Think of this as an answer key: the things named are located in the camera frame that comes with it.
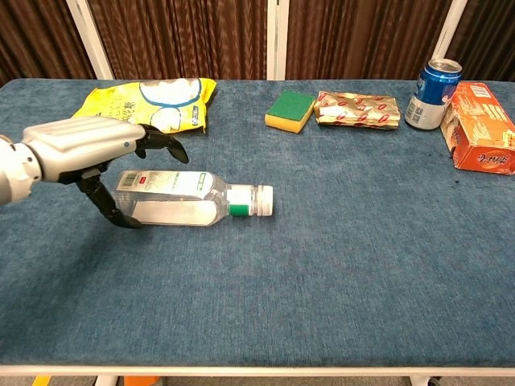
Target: yellow snack bag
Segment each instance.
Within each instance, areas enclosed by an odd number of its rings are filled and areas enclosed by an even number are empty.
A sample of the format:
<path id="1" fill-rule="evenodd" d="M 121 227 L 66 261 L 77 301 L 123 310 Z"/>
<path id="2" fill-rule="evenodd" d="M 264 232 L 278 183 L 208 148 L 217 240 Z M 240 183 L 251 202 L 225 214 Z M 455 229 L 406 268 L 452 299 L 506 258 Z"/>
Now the yellow snack bag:
<path id="1" fill-rule="evenodd" d="M 180 78 L 95 88 L 74 117 L 103 116 L 147 123 L 164 133 L 206 128 L 206 103 L 216 82 Z"/>

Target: cardboard box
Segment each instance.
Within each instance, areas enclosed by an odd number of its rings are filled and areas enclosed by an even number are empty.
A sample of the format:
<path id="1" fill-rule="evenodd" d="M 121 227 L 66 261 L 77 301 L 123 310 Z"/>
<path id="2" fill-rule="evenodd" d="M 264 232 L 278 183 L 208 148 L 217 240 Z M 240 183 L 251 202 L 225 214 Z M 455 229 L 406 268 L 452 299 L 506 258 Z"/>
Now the cardboard box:
<path id="1" fill-rule="evenodd" d="M 515 126 L 486 84 L 460 82 L 440 129 L 456 168 L 515 174 Z"/>

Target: sponge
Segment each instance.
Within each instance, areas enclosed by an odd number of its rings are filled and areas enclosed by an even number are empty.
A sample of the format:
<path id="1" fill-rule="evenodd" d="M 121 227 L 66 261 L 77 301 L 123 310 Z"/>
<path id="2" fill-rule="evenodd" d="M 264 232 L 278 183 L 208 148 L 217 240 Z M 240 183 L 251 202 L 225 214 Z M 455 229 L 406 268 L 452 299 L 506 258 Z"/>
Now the sponge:
<path id="1" fill-rule="evenodd" d="M 266 112 L 265 124 L 298 133 L 313 111 L 315 98 L 295 91 L 285 91 Z"/>

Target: robotic hand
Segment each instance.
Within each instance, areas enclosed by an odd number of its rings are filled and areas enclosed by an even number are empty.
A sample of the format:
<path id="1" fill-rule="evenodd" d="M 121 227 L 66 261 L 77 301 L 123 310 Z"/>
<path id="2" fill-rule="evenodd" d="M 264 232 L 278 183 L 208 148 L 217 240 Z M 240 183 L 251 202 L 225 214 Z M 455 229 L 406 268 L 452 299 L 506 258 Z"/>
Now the robotic hand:
<path id="1" fill-rule="evenodd" d="M 188 163 L 179 141 L 151 125 L 135 125 L 107 117 L 80 117 L 27 127 L 20 143 L 0 136 L 0 205 L 25 199 L 38 181 L 76 183 L 111 223 L 140 228 L 125 216 L 100 180 L 111 161 L 132 151 L 167 148 Z"/>

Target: blue can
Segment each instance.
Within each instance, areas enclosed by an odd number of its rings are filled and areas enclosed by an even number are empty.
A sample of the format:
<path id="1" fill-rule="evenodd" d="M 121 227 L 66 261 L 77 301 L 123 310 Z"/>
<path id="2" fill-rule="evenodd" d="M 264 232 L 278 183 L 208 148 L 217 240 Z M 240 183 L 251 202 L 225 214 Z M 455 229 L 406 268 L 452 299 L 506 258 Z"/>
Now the blue can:
<path id="1" fill-rule="evenodd" d="M 436 129 L 461 80 L 461 70 L 454 60 L 431 59 L 420 72 L 417 91 L 406 110 L 406 122 L 417 129 Z"/>

